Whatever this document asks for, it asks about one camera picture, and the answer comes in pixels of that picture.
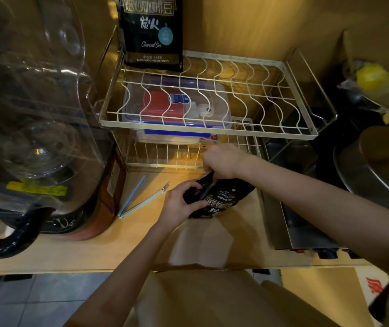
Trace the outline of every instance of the plastic storage container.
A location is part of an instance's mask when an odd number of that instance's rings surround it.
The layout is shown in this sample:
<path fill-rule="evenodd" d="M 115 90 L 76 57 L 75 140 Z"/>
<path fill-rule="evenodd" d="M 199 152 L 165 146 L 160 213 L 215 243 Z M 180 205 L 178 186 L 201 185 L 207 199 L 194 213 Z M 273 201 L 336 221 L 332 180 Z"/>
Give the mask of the plastic storage container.
<path fill-rule="evenodd" d="M 222 84 L 178 77 L 135 74 L 128 82 L 121 110 L 123 121 L 229 129 L 230 109 Z M 145 134 L 199 136 L 210 133 L 144 130 Z"/>

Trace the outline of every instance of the white wire dish rack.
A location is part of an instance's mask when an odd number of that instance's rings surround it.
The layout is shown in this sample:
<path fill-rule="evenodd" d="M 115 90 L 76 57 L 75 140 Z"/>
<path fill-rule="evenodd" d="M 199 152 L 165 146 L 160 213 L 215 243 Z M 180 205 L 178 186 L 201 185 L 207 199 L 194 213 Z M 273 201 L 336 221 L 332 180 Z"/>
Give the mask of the white wire dish rack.
<path fill-rule="evenodd" d="M 179 74 L 126 67 L 122 60 L 123 51 L 98 110 L 102 126 L 302 140 L 317 136 L 284 62 L 184 51 Z M 292 112 L 297 117 L 290 123 Z"/>
<path fill-rule="evenodd" d="M 242 118 L 233 118 L 233 130 L 242 128 Z M 199 144 L 161 144 L 139 142 L 135 131 L 128 129 L 115 130 L 120 152 L 124 158 L 128 171 L 138 168 L 166 168 L 166 169 L 202 169 L 202 154 L 212 141 L 200 141 Z M 248 154 L 261 157 L 261 146 L 256 137 L 238 136 L 231 134 L 218 135 L 218 142 L 233 143 Z"/>

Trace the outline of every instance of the grey tiled floor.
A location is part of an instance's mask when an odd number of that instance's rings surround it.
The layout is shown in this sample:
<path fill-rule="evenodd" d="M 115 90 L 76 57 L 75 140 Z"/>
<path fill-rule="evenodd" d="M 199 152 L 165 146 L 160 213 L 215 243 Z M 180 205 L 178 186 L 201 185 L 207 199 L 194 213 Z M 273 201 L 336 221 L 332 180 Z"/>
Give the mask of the grey tiled floor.
<path fill-rule="evenodd" d="M 39 274 L 0 280 L 0 327 L 61 327 L 109 273 Z"/>

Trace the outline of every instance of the blue label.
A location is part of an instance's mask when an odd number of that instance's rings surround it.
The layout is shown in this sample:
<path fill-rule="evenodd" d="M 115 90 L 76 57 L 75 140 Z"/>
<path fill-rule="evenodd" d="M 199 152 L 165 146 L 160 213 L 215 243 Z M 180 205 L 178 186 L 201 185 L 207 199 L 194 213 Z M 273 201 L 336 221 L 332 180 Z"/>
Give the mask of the blue label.
<path fill-rule="evenodd" d="M 185 94 L 170 94 L 170 102 L 172 103 L 190 103 L 190 99 Z"/>
<path fill-rule="evenodd" d="M 165 46 L 168 46 L 173 41 L 173 32 L 169 27 L 162 27 L 158 31 L 158 40 Z"/>

